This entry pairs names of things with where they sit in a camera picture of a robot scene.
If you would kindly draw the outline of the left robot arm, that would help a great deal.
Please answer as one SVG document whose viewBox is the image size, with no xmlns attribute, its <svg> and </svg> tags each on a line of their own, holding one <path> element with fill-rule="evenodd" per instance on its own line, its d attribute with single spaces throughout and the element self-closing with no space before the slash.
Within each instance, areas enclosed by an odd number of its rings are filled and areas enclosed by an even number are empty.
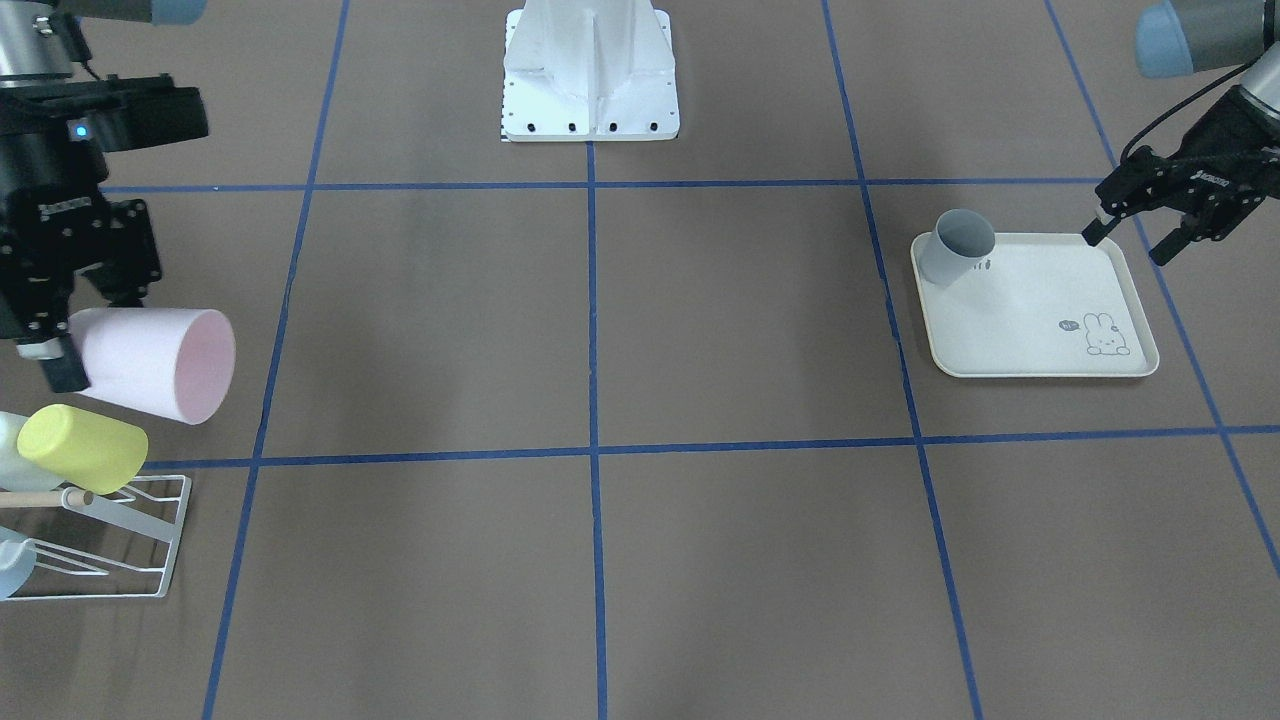
<svg viewBox="0 0 1280 720">
<path fill-rule="evenodd" d="M 1117 167 L 1096 187 L 1097 218 L 1082 232 L 1096 246 L 1123 220 L 1161 208 L 1181 214 L 1149 251 L 1158 266 L 1201 241 L 1225 240 L 1279 187 L 1279 46 L 1275 1 L 1161 1 L 1140 14 L 1135 64 L 1152 79 L 1228 69 L 1139 131 Z M 1172 114 L 1228 85 L 1158 155 L 1142 140 Z"/>
</svg>

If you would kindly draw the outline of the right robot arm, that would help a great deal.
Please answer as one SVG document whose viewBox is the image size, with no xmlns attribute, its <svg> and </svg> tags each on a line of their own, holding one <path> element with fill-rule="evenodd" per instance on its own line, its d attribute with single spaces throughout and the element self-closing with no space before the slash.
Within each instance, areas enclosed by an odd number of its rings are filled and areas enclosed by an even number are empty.
<svg viewBox="0 0 1280 720">
<path fill-rule="evenodd" d="M 1 336 L 56 393 L 90 377 L 70 332 L 84 277 L 110 307 L 141 307 L 163 278 L 148 206 L 108 200 L 106 156 L 209 135 L 201 94 L 166 73 L 90 72 L 83 19 L 189 26 L 204 1 L 5 1 L 1 5 Z"/>
</svg>

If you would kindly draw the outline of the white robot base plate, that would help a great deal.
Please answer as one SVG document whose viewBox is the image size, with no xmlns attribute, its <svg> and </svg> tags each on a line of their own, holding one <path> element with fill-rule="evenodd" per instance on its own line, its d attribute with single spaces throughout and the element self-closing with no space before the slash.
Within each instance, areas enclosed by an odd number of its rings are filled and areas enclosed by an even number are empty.
<svg viewBox="0 0 1280 720">
<path fill-rule="evenodd" d="M 678 137 L 671 18 L 653 3 L 526 1 L 504 32 L 503 141 Z"/>
</svg>

